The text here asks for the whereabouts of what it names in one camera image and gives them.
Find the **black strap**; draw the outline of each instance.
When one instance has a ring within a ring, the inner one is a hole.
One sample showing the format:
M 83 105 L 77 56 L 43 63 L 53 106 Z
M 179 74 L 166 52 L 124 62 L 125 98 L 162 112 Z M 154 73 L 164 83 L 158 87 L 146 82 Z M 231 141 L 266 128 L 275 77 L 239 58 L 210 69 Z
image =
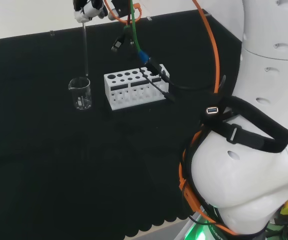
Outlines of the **black strap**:
M 268 153 L 280 153 L 286 148 L 288 144 L 288 129 L 275 122 L 252 104 L 235 96 L 223 96 L 219 100 L 218 105 L 221 108 L 231 108 L 234 113 L 240 114 L 272 137 L 264 137 L 246 131 L 239 125 L 223 122 L 221 114 L 205 118 L 204 124 L 210 127 L 212 131 L 225 137 L 229 143 L 242 144 Z

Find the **test tube rack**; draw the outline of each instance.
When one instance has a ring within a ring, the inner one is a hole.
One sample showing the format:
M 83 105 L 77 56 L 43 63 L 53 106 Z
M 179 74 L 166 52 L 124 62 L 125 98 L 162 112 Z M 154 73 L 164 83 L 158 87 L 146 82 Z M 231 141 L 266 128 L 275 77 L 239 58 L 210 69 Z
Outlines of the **test tube rack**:
M 161 64 L 161 67 L 169 77 L 164 65 Z M 145 67 L 142 67 L 141 70 L 161 90 L 168 92 L 169 84 L 164 82 L 161 77 L 153 76 Z M 112 110 L 165 99 L 164 95 L 149 83 L 138 68 L 105 74 L 104 79 L 106 97 Z

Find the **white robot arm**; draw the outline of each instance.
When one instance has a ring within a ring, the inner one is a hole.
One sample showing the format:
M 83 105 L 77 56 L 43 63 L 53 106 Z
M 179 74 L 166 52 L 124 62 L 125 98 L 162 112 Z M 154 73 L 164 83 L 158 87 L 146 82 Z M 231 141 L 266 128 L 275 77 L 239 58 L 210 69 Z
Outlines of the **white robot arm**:
M 288 129 L 288 0 L 243 0 L 243 6 L 240 68 L 232 95 Z M 241 116 L 228 123 L 269 137 Z M 193 156 L 191 174 L 229 229 L 254 234 L 288 200 L 288 145 L 281 153 L 269 153 L 229 143 L 211 131 Z
M 98 16 L 103 19 L 108 15 L 103 0 L 74 0 L 74 15 L 79 23 L 86 23 Z

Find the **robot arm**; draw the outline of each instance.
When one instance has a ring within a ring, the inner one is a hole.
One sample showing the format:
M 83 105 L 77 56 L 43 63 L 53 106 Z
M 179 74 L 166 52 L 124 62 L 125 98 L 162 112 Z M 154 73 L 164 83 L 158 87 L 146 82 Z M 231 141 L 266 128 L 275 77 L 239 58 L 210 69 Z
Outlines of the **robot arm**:
M 74 15 L 79 23 L 86 23 L 98 16 L 103 19 L 108 15 L 106 6 L 102 0 L 74 0 Z

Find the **green cable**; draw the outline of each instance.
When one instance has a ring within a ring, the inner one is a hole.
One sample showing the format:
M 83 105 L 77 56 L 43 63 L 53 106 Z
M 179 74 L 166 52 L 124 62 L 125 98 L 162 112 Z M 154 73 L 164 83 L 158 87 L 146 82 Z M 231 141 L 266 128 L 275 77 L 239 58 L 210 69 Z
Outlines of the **green cable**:
M 140 52 L 140 46 L 137 40 L 137 34 L 136 34 L 136 25 L 135 25 L 135 13 L 133 8 L 133 0 L 130 0 L 130 12 L 132 14 L 132 25 L 133 25 L 133 35 L 134 35 L 134 43 L 136 45 L 137 52 Z

